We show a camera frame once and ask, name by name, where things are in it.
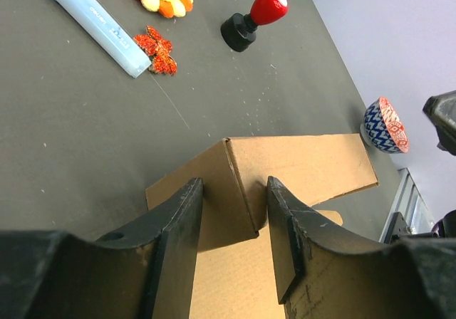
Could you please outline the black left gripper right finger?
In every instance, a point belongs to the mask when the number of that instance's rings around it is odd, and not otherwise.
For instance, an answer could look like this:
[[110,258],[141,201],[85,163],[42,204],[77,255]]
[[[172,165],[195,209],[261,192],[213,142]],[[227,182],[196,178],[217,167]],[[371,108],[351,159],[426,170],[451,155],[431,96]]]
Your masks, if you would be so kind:
[[276,292],[288,318],[453,318],[455,240],[355,234],[267,181]]

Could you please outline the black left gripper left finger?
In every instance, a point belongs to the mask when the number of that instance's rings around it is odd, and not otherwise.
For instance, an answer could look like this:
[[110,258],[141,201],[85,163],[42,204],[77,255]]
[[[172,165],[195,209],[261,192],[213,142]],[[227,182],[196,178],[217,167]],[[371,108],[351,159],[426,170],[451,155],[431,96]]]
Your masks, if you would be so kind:
[[187,318],[203,183],[188,181],[130,223],[86,241],[67,231],[1,232],[3,318]]

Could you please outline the brown cardboard box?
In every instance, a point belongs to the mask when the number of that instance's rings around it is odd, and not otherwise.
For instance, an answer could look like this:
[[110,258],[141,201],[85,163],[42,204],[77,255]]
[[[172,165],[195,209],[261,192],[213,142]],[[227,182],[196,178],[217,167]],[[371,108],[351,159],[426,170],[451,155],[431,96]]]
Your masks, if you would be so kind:
[[283,318],[266,184],[313,206],[378,184],[357,134],[225,138],[145,191],[154,208],[190,179],[204,183],[191,318]]

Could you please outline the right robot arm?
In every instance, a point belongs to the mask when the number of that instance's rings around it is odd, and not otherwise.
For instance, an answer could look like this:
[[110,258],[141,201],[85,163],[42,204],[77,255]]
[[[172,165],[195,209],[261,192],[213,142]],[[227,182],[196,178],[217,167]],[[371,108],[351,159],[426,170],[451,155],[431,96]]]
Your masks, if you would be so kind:
[[437,147],[455,156],[455,91],[427,99],[423,112],[436,129]]

